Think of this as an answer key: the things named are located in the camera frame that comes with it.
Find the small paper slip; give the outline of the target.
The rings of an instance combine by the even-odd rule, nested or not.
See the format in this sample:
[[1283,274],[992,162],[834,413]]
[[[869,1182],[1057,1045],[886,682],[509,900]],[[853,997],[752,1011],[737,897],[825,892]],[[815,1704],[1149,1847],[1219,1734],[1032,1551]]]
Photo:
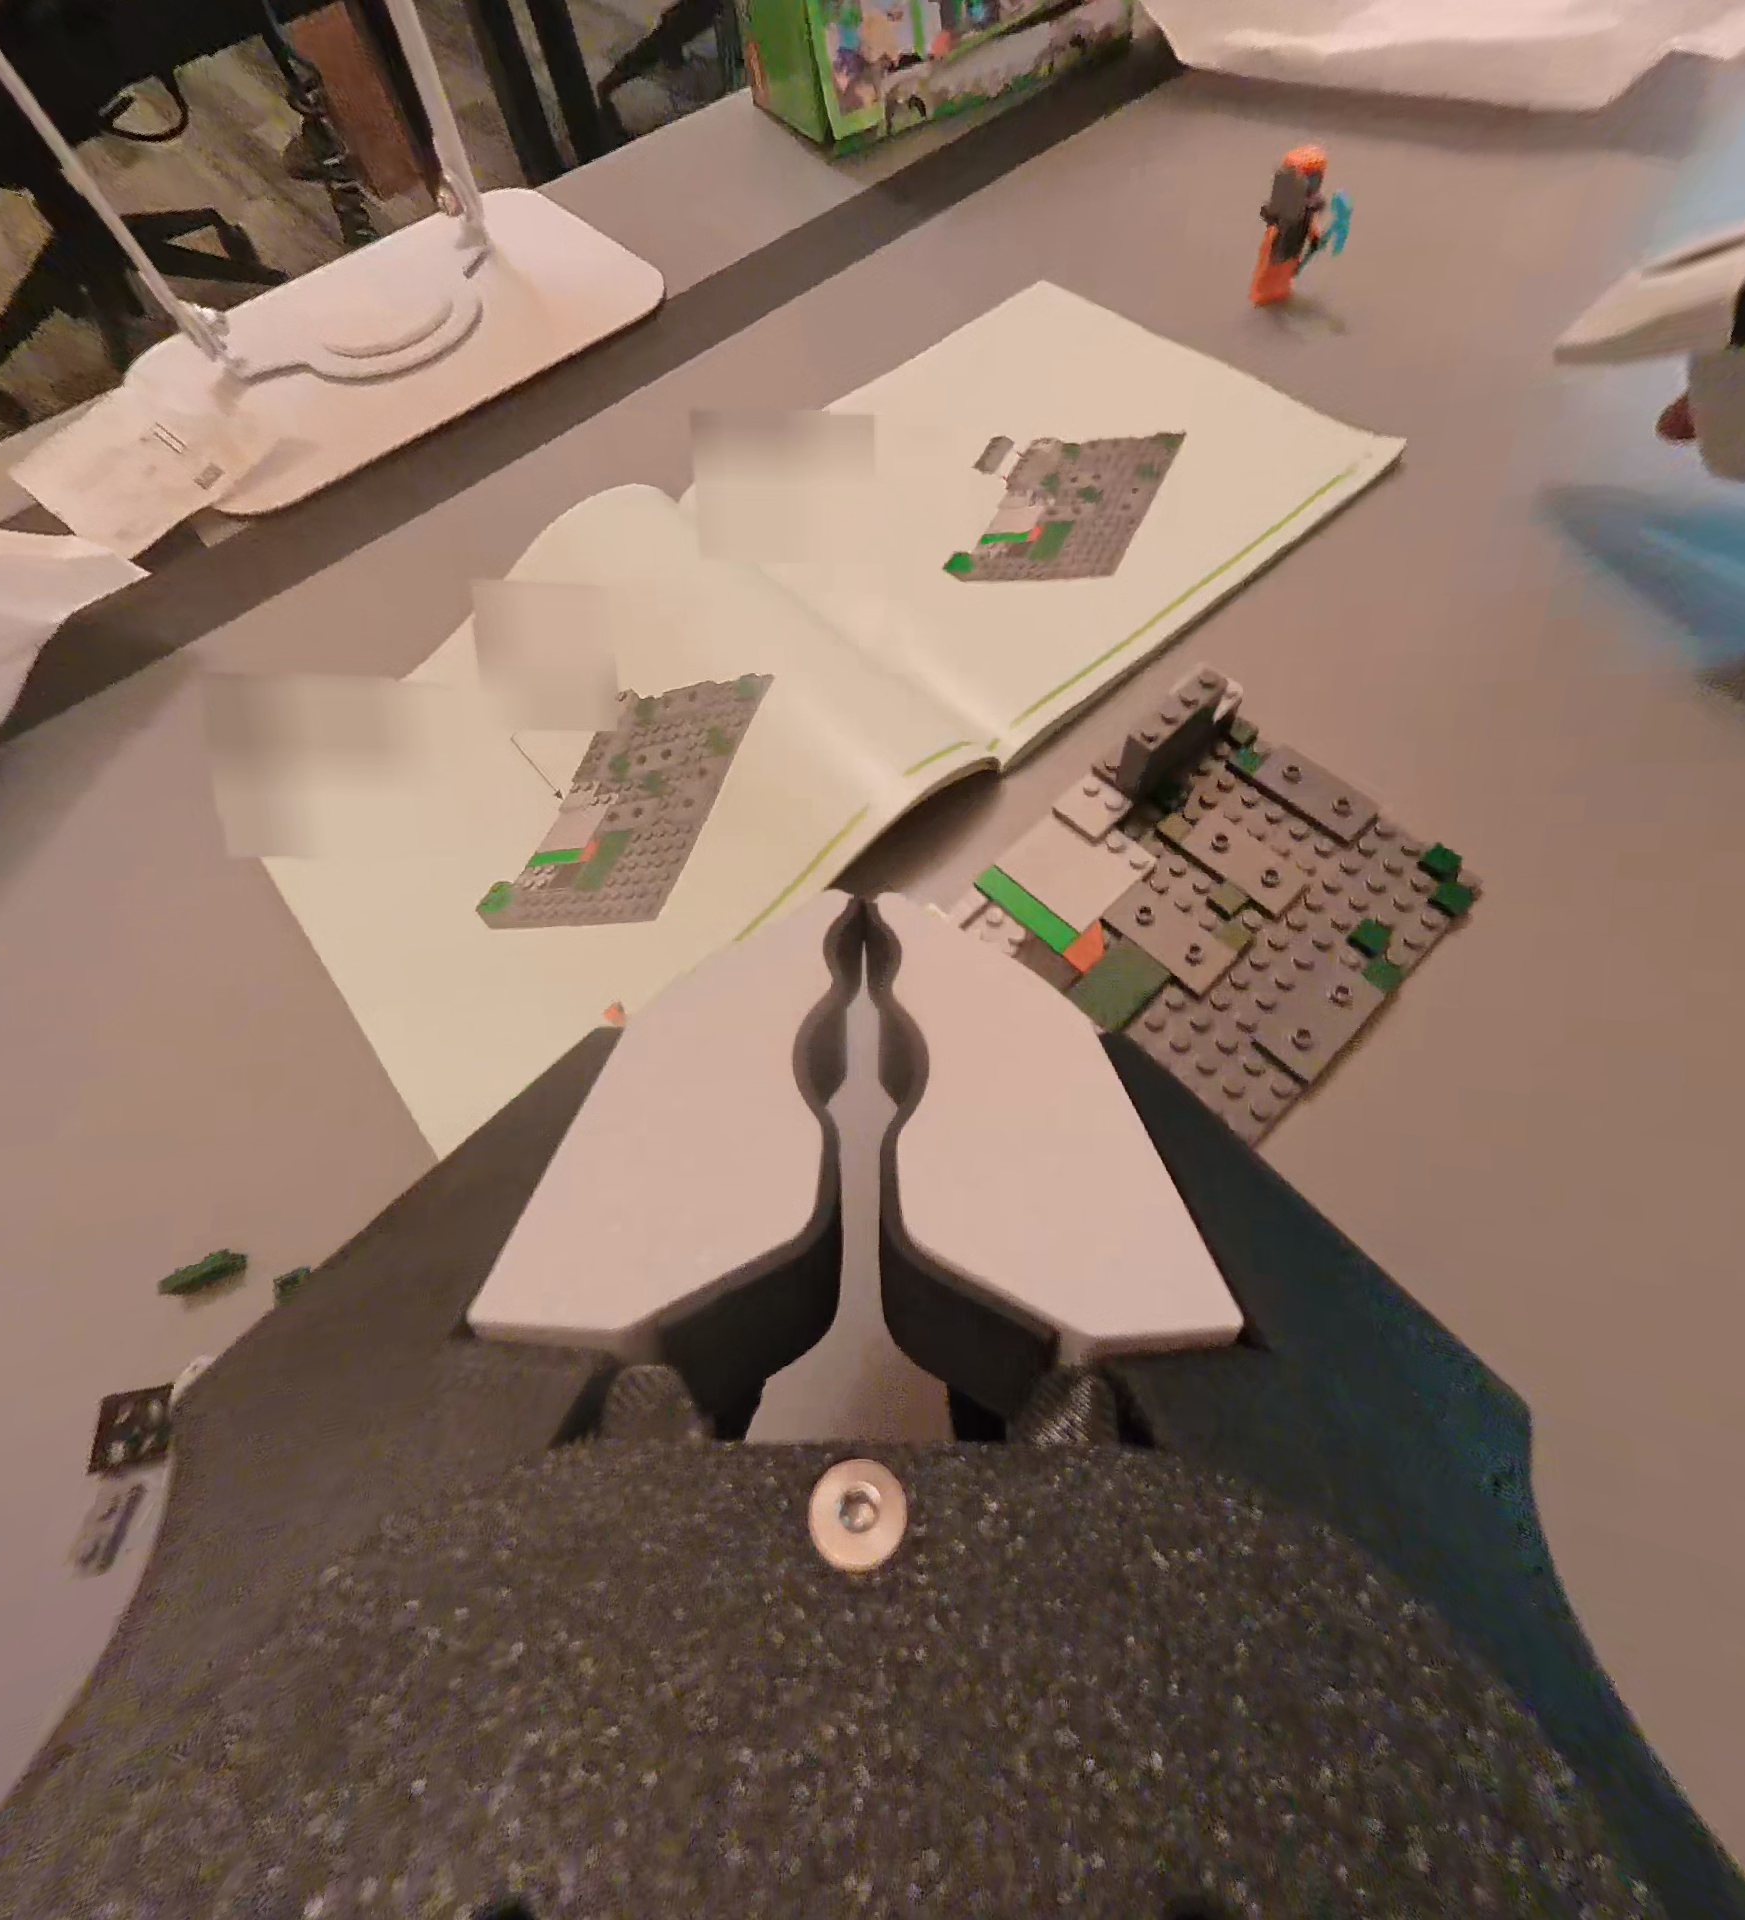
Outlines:
[[117,389],[29,450],[12,480],[68,533],[135,559],[220,506],[278,445],[238,412]]

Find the grey brick baseplate build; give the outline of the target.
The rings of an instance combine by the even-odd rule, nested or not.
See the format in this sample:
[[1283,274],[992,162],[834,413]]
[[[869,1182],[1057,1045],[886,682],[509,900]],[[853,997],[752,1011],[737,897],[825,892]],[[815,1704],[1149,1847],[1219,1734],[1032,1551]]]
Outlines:
[[1457,848],[1263,733],[1197,663],[941,916],[1258,1148],[1479,897]]

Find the large white paper sheet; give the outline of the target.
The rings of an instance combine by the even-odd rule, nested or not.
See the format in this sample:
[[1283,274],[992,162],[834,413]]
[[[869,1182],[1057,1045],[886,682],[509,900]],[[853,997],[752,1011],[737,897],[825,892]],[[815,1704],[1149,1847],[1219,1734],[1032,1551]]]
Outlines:
[[1675,55],[1745,62],[1745,2],[1143,2],[1184,65],[1591,113]]

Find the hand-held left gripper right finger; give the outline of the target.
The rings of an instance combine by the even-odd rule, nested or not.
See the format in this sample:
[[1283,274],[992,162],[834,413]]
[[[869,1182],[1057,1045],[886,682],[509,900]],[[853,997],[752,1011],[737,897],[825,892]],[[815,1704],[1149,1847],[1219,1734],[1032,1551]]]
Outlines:
[[1007,1425],[1057,1372],[1239,1342],[1245,1312],[1084,1014],[905,896],[869,903],[869,993],[905,1356]]

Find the instruction booklet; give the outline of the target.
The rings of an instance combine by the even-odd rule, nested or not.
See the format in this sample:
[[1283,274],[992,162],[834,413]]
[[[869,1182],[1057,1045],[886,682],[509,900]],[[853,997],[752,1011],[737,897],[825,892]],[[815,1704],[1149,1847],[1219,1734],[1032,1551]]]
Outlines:
[[327,844],[263,864],[436,1155],[596,1026],[1009,772],[1402,460],[1037,281],[834,400],[871,456],[790,533],[715,483],[596,492],[513,566],[613,651],[611,724],[501,720],[463,626],[385,732],[293,776]]

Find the white lamp base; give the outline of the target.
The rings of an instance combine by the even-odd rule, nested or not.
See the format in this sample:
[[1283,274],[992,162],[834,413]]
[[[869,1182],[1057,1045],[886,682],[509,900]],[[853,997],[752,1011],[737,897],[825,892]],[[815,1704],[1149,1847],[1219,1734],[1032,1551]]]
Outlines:
[[649,317],[660,271],[528,188],[484,195],[420,13],[388,16],[436,210],[228,312],[183,300],[0,50],[0,86],[175,321],[117,389],[260,420],[281,445],[216,507],[266,515]]

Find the dark printed tile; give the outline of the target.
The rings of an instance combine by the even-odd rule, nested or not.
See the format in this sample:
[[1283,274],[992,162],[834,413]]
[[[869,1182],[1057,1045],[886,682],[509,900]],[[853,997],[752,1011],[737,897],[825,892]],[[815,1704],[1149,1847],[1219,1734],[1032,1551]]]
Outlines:
[[170,1447],[175,1382],[126,1387],[103,1397],[87,1472],[122,1476],[158,1464]]

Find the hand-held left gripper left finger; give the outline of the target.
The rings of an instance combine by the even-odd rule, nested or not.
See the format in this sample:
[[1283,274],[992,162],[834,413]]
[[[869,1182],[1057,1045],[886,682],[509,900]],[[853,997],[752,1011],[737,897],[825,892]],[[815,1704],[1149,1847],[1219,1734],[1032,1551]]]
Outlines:
[[671,980],[613,1044],[469,1330],[667,1365],[715,1427],[749,1427],[837,1316],[851,1002],[849,896]]

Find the orange toy minifigure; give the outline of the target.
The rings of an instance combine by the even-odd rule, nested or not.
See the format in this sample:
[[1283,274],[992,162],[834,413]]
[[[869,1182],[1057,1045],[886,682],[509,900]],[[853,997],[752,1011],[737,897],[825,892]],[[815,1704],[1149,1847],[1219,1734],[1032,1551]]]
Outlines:
[[1328,174],[1330,156],[1317,143],[1293,147],[1281,160],[1261,205],[1265,232],[1250,286],[1254,307],[1289,302],[1314,257],[1337,257],[1346,250],[1356,204],[1347,191],[1328,190]]

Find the green toy set box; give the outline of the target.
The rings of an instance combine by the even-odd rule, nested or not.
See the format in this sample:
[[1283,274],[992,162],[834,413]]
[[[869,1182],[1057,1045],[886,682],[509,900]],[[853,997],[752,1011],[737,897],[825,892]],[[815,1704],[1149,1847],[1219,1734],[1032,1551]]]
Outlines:
[[741,2],[752,101],[857,154],[1122,55],[1131,2]]

